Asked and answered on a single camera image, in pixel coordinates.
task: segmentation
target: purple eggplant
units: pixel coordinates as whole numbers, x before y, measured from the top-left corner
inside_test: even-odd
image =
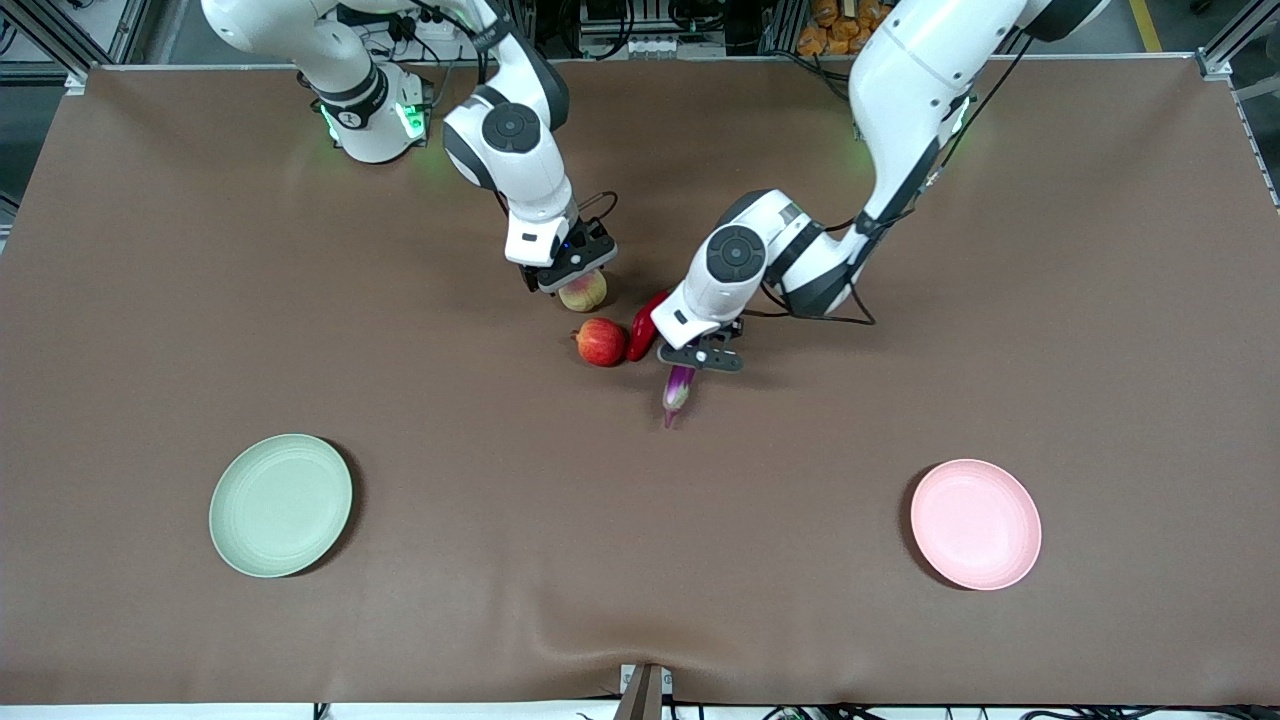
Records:
[[[664,410],[662,427],[669,429],[671,424],[676,421],[676,415],[680,414],[680,409],[689,400],[689,387],[694,382],[694,373],[696,370],[684,365],[673,365],[671,368],[671,377],[667,378],[667,389],[662,393],[662,409]]]

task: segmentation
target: green plate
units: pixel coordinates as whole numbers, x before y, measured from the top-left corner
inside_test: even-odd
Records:
[[[311,436],[275,436],[223,473],[209,505],[209,534],[218,555],[246,575],[292,575],[337,542],[351,493],[351,471],[333,446]]]

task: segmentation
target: yellow floor stripe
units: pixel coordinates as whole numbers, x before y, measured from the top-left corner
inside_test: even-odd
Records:
[[[1147,53],[1161,53],[1160,36],[1156,35],[1156,26],[1151,22],[1151,10],[1147,9],[1147,0],[1129,0],[1133,10],[1133,22],[1138,23],[1138,35],[1142,36],[1142,46]]]

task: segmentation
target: red bell pepper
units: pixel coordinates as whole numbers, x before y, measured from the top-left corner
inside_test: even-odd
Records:
[[[639,363],[649,354],[649,348],[653,347],[653,341],[658,337],[658,325],[653,324],[653,311],[655,307],[662,305],[662,301],[671,295],[669,290],[664,290],[658,295],[654,295],[649,302],[645,302],[644,307],[636,313],[634,320],[631,320],[631,341],[627,342],[627,360],[631,363]]]

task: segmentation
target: plate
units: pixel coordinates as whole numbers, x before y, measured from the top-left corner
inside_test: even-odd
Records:
[[[218,555],[246,575],[292,575],[337,542],[351,496],[351,471],[332,445],[275,436],[223,473],[209,505],[209,534]]]
[[[1041,548],[1032,496],[982,460],[951,460],[924,475],[911,498],[911,532],[938,573],[977,591],[1021,580]]]

